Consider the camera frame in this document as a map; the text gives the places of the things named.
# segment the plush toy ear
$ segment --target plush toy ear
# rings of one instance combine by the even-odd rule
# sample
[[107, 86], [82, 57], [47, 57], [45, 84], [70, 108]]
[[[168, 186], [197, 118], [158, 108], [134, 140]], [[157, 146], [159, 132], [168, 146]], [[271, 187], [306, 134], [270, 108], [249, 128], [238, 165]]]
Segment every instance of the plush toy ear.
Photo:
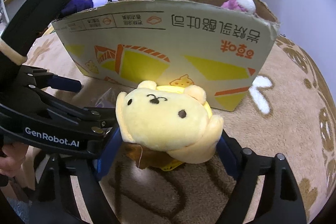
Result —
[[174, 159], [189, 164], [200, 164], [212, 158], [216, 151], [216, 145], [221, 138], [224, 120], [219, 115], [213, 115], [206, 127], [203, 136], [197, 143], [190, 146], [170, 150], [167, 153]]
[[121, 92], [118, 94], [117, 101], [115, 103], [115, 115], [117, 117], [117, 121], [118, 121], [120, 132], [121, 132], [121, 137], [123, 141], [126, 143], [134, 143], [135, 141], [130, 135], [130, 133], [128, 133], [125, 120], [122, 117], [123, 102], [125, 100], [126, 95], [127, 95], [126, 92]]
[[146, 88], [146, 89], [151, 89], [151, 90], [156, 90], [156, 83], [154, 81], [142, 81], [139, 85], [138, 85], [138, 89], [139, 88]]
[[202, 89], [201, 87], [199, 87], [197, 85], [190, 85], [190, 86], [186, 87], [184, 89], [183, 93], [195, 98], [202, 105], [204, 105], [204, 103], [207, 99], [207, 96], [206, 96], [206, 93], [205, 93], [204, 89]]

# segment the yellow plush toy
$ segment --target yellow plush toy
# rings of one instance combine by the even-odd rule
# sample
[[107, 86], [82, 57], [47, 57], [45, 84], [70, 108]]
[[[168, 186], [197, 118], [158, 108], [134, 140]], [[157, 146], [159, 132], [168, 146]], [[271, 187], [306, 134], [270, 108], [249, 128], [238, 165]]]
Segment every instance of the yellow plush toy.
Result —
[[115, 112], [122, 139], [182, 162], [206, 162], [215, 153], [223, 118], [212, 115], [201, 87], [173, 88], [180, 90], [169, 92], [143, 81], [129, 94], [121, 92]]

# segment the white pole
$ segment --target white pole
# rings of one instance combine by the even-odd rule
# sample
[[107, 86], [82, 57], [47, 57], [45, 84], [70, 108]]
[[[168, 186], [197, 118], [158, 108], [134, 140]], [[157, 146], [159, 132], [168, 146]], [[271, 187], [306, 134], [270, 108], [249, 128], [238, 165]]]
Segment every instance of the white pole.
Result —
[[6, 11], [6, 7], [5, 7], [5, 3], [3, 0], [0, 0], [1, 1], [1, 7], [2, 7], [2, 10], [3, 10], [3, 13], [5, 15], [5, 19], [7, 21], [7, 24], [9, 23], [9, 18], [8, 18], [8, 15], [7, 15], [7, 11]]

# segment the embroidered eye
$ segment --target embroidered eye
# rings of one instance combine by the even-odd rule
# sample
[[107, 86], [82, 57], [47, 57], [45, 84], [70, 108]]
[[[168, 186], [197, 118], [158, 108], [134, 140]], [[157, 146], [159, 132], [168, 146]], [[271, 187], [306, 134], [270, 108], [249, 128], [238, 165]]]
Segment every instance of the embroidered eye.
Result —
[[187, 116], [187, 113], [184, 109], [182, 109], [178, 112], [178, 116], [183, 119]]

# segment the finger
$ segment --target finger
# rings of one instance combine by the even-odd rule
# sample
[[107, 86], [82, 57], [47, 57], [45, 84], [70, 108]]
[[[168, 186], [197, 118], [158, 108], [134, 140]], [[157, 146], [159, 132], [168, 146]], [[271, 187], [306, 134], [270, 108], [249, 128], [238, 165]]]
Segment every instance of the finger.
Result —
[[20, 169], [22, 163], [25, 161], [26, 157], [23, 157], [20, 160], [15, 160], [12, 157], [1, 158], [0, 159], [0, 169], [9, 171]]
[[15, 177], [17, 175], [17, 173], [18, 173], [18, 170], [4, 171], [4, 170], [0, 169], [0, 174], [1, 175], [5, 175], [5, 176], [8, 176], [10, 178]]
[[2, 147], [2, 151], [8, 157], [20, 160], [27, 154], [28, 147], [29, 147], [28, 145], [23, 143], [5, 144]]

